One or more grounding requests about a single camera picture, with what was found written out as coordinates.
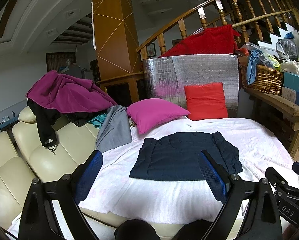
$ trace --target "metal screw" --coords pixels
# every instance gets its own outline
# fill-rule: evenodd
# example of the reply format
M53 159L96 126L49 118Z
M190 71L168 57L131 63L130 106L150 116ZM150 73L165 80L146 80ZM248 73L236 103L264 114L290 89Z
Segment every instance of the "metal screw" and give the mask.
M33 178L33 179L32 179L32 183L33 183L34 185L38 184L38 183L39 183L39 178Z
M265 185L267 185L267 184L268 184L268 180L267 180L267 179L265 179L265 178L263 178L261 181L262 181L262 183L263 183L263 184L265 184Z
M239 180L239 176L237 174L232 174L230 175L230 177L233 179L233 180Z
M70 174L64 174L62 177L62 180L69 180L70 179Z

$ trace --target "ceiling vent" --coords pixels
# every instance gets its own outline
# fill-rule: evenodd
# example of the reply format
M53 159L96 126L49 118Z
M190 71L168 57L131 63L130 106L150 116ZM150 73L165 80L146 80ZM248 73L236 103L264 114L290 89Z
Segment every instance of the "ceiling vent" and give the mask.
M57 34L58 34L58 31L56 30L56 28L46 32L47 37L51 37L51 36L54 36L54 35L57 35Z
M65 12L65 17L66 17L66 19L80 18L79 13L80 13L79 9L67 11L67 12Z

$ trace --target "gray cloth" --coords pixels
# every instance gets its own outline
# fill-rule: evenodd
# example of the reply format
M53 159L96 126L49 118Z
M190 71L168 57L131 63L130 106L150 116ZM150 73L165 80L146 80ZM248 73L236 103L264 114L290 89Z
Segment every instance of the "gray cloth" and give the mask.
M131 142L131 129L125 106L112 106L99 129L96 149L102 153Z

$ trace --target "wicker basket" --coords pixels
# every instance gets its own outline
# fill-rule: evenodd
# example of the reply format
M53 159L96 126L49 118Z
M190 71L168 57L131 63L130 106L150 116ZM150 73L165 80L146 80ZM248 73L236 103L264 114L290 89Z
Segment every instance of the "wicker basket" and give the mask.
M256 79L253 84L248 85L246 82L246 64L239 65L242 74L242 85L244 88L253 88L263 93L272 95L281 95L283 86L283 73L278 70L257 65L256 66Z

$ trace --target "teal box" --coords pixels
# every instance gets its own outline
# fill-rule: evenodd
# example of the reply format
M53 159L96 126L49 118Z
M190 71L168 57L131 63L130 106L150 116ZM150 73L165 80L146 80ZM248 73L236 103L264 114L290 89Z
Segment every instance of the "teal box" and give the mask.
M294 89L295 91L299 92L299 75L290 72L285 72L284 87Z

